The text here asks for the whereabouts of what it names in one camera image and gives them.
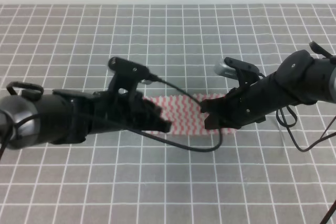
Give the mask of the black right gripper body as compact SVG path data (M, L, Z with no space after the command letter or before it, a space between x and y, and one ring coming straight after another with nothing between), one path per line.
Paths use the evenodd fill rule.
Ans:
M266 120L266 88L242 86L233 88L220 102L220 127L240 129Z

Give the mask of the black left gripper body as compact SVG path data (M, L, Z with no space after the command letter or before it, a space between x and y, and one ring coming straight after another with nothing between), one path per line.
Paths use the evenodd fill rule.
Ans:
M114 124L93 121L92 132L119 131L123 125L140 130L147 120L143 93L136 91L130 96L128 93L96 91L93 93L93 116Z

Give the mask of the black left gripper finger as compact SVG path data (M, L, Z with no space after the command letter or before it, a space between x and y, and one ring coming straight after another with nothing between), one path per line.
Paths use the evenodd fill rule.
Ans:
M171 130L172 122L162 118L150 119L143 126L144 131L168 133Z
M142 100L142 117L144 119L159 119L161 113L162 108L160 106L150 100Z

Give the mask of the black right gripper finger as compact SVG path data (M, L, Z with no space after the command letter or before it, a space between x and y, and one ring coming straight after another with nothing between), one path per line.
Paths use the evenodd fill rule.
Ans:
M204 120L204 127L207 130L219 130L226 127L225 117L218 113L209 113Z
M226 97L205 99L201 102L202 113L225 114L227 112Z

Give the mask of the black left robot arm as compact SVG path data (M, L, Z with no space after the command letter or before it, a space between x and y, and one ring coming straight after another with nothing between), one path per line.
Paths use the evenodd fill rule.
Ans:
M11 82L1 98L1 144L19 150L44 143L79 144L87 135L131 130L163 132L172 123L161 117L161 107L141 92L117 90L94 93Z

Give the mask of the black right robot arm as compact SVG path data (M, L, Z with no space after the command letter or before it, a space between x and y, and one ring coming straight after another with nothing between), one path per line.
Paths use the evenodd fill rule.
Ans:
M238 80L239 87L223 97L202 101L201 112L208 114L205 128L240 129L263 122L267 114L290 105L335 103L335 56L314 41L309 46L324 57L318 59L306 50L296 51L263 78L255 65L226 57L216 73Z

